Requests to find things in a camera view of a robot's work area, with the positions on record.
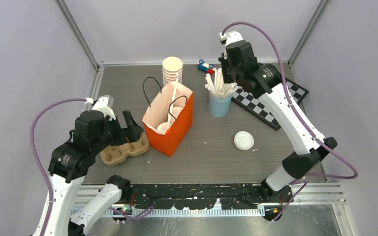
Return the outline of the orange paper bag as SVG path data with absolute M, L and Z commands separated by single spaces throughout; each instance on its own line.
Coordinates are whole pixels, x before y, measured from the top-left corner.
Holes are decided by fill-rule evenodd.
M 143 90 L 143 94 L 148 102 L 148 107 L 142 118 L 148 141 L 152 148 L 172 157 L 192 125 L 193 92 L 181 83 L 170 82 L 162 87 L 151 101 L 145 90 Z M 172 122 L 172 108 L 176 106 L 183 107 L 183 110 Z M 163 122 L 172 123 L 165 135 L 156 131 L 156 128 Z

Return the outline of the stack of paper cups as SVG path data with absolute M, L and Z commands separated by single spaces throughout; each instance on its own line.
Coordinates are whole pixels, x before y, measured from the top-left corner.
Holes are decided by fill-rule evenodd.
M 169 82 L 177 81 L 182 83 L 183 62 L 178 57 L 167 57 L 162 62 L 163 85 Z

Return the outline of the white plastic cup lid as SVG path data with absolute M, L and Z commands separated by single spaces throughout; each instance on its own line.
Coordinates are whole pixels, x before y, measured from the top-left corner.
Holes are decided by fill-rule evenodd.
M 174 122 L 176 120 L 176 118 L 179 116 L 179 114 L 181 113 L 181 111 L 183 110 L 183 107 L 173 107 L 172 108 L 172 113 L 171 113 L 171 121 Z

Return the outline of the stack of white lids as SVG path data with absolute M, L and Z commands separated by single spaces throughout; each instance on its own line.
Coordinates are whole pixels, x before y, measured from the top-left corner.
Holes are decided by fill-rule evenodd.
M 247 131 L 239 131 L 234 136 L 234 144 L 239 150 L 249 150 L 254 145 L 254 138 Z

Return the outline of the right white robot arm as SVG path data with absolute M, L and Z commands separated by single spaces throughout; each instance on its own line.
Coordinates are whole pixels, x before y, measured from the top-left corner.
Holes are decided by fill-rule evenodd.
M 242 39 L 223 43 L 225 52 L 219 61 L 224 82 L 236 82 L 268 108 L 293 145 L 294 152 L 261 182 L 263 199 L 273 202 L 281 195 L 281 189 L 302 178 L 328 155 L 326 147 L 334 149 L 338 144 L 312 126 L 291 95 L 285 94 L 287 86 L 277 68 L 257 62 L 251 43 Z

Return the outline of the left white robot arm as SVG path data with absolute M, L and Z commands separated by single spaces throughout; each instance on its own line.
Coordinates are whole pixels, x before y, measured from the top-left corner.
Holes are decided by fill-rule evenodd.
M 130 200 L 130 181 L 113 175 L 85 207 L 71 215 L 78 190 L 96 156 L 106 147 L 140 139 L 143 128 L 134 121 L 130 111 L 123 111 L 123 116 L 126 128 L 101 111 L 84 111 L 75 120 L 69 140 L 52 152 L 49 164 L 52 209 L 43 211 L 35 236 L 85 236 L 109 207 Z

